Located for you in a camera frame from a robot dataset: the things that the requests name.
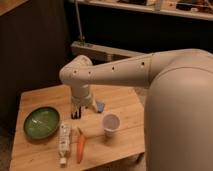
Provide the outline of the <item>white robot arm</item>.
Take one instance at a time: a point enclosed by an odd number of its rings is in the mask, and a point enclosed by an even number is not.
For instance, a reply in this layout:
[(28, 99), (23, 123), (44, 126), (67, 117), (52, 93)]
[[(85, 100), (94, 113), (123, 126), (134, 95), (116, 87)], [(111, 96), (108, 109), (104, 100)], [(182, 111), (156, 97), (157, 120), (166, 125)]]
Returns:
[(75, 109), (90, 86), (142, 86), (147, 171), (213, 171), (213, 54), (182, 49), (94, 65), (79, 55), (60, 70)]

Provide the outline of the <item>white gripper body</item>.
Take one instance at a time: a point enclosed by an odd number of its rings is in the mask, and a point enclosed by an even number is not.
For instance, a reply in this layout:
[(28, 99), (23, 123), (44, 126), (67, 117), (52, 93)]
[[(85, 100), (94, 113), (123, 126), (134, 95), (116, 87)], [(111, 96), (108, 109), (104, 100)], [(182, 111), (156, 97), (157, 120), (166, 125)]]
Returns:
[(97, 111), (94, 95), (89, 93), (85, 97), (71, 97), (72, 111), (77, 112), (81, 107), (88, 107), (94, 111)]

